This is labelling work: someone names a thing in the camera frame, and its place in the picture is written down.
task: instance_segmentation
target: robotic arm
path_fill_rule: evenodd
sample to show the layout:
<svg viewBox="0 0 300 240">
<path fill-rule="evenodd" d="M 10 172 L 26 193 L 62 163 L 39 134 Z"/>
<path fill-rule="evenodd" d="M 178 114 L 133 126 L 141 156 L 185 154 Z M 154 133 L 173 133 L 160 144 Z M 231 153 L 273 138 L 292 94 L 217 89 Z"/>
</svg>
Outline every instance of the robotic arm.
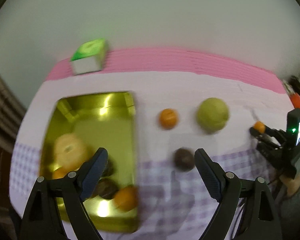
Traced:
<svg viewBox="0 0 300 240">
<path fill-rule="evenodd" d="M 62 197 L 78 240 L 102 240 L 83 202 L 88 198 L 106 167 L 108 153 L 99 148 L 78 171 L 61 179 L 38 177 L 22 219 L 20 240 L 66 240 L 56 197 Z M 246 198 L 234 239 L 280 240 L 281 227 L 274 200 L 262 177 L 239 179 L 213 162 L 203 149 L 194 154 L 195 165 L 210 196 L 219 203 L 200 240 L 223 240 L 230 228 L 239 198 Z"/>
<path fill-rule="evenodd" d="M 276 130 L 257 122 L 250 134 L 258 140 L 257 150 L 279 173 L 294 179 L 300 174 L 300 109 L 287 115 L 287 130 Z M 279 144 L 269 137 L 274 137 Z"/>
</svg>

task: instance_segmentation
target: green fruit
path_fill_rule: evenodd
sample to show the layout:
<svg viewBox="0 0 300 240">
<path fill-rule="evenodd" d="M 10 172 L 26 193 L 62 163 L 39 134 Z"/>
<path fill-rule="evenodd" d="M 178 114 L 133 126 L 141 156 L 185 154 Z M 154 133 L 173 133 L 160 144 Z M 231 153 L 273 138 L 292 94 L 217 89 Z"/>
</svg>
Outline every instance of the green fruit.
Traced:
<svg viewBox="0 0 300 240">
<path fill-rule="evenodd" d="M 208 98 L 204 100 L 197 111 L 198 124 L 209 133 L 224 128 L 228 119 L 228 106 L 219 98 Z"/>
</svg>

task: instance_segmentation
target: wire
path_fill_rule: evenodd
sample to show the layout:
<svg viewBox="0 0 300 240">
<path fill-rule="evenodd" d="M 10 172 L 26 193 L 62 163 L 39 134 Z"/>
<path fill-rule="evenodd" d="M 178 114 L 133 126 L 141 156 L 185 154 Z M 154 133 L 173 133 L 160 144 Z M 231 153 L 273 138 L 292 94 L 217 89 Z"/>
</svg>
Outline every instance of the wire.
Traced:
<svg viewBox="0 0 300 240">
<path fill-rule="evenodd" d="M 278 178 L 275 178 L 275 179 L 273 179 L 273 180 L 271 180 L 269 183 L 267 183 L 267 185 L 269 186 L 270 184 L 274 183 L 274 182 L 277 181 L 278 179 L 279 179 L 279 177 L 278 177 Z"/>
<path fill-rule="evenodd" d="M 242 199 L 241 202 L 238 204 L 238 206 L 239 206 L 239 207 L 242 207 L 242 206 L 244 205 L 244 203 L 245 203 L 245 199 Z M 242 208 L 240 209 L 240 211 L 239 211 L 239 213 L 238 213 L 238 215 L 237 215 L 237 218 L 235 219 L 235 222 L 234 222 L 234 225 L 233 225 L 233 228 L 232 228 L 232 231 L 231 231 L 231 235 L 230 235 L 231 239 L 234 238 L 234 235 L 233 235 L 233 234 L 234 234 L 234 231 L 235 231 L 235 226 L 236 226 L 236 224 L 237 224 L 237 222 L 238 222 L 238 219 L 239 219 L 240 214 L 242 213 L 243 209 L 244 209 L 244 207 L 242 207 Z"/>
<path fill-rule="evenodd" d="M 277 181 L 280 176 L 283 174 L 283 171 L 279 173 L 278 176 L 276 176 L 273 180 L 269 181 L 269 183 L 267 183 L 267 185 L 269 186 L 270 184 L 274 183 L 275 181 Z"/>
</svg>

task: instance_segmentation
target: white wall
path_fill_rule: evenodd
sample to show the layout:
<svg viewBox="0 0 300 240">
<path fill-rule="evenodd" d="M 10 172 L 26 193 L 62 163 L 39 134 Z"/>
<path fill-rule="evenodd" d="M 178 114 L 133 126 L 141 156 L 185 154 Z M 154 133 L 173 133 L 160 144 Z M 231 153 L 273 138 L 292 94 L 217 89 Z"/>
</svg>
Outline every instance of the white wall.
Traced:
<svg viewBox="0 0 300 240">
<path fill-rule="evenodd" d="M 52 66 L 83 42 L 182 46 L 272 70 L 300 69 L 295 0 L 8 0 L 0 11 L 0 74 L 28 106 Z"/>
</svg>

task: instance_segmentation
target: table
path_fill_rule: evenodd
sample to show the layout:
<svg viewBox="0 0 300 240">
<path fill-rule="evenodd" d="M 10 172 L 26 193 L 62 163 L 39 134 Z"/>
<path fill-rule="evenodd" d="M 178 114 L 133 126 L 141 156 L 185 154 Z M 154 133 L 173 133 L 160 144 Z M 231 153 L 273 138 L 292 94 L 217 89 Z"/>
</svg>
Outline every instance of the table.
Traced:
<svg viewBox="0 0 300 240">
<path fill-rule="evenodd" d="M 198 239 L 217 206 L 196 169 L 175 171 L 171 154 L 180 147 L 204 148 L 225 171 L 240 178 L 264 177 L 273 170 L 254 150 L 248 129 L 255 116 L 276 129 L 293 109 L 277 77 L 232 59 L 180 48 L 124 49 L 109 53 L 98 73 L 72 76 L 68 59 L 59 62 L 35 95 L 23 119 L 10 170 L 10 200 L 22 216 L 38 177 L 41 147 L 56 102 L 79 94 L 133 91 L 138 137 L 138 185 L 142 226 L 132 235 L 101 232 L 104 239 Z M 206 98 L 223 99 L 231 117 L 220 132 L 207 135 L 194 119 Z M 178 111 L 180 122 L 162 130 L 157 115 Z M 64 222 L 70 239 L 76 239 Z"/>
</svg>

